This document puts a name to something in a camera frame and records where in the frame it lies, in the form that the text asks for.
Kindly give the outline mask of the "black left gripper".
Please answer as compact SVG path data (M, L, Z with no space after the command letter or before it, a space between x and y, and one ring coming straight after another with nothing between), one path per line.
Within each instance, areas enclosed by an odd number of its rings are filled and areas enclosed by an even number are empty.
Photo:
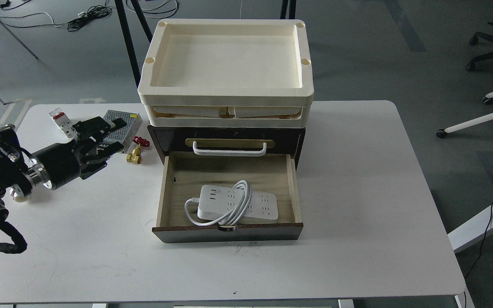
M107 166L109 158L123 151L121 142L103 142L108 134L124 128L121 119L94 117L74 124L77 138L55 143L31 154L30 162L41 183L56 190L76 178L87 179Z

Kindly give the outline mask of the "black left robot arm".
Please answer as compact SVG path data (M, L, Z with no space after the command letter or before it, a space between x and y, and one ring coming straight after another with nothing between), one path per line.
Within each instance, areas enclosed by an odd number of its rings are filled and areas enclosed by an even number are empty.
M43 185L56 190L76 178L87 179L107 166L107 160L123 149L121 142L99 148L108 134L125 127L123 119L94 117L72 125L75 136L34 153L20 146L13 124L0 128L0 252L20 254L25 238L6 219L3 197L8 188L15 200L28 197Z

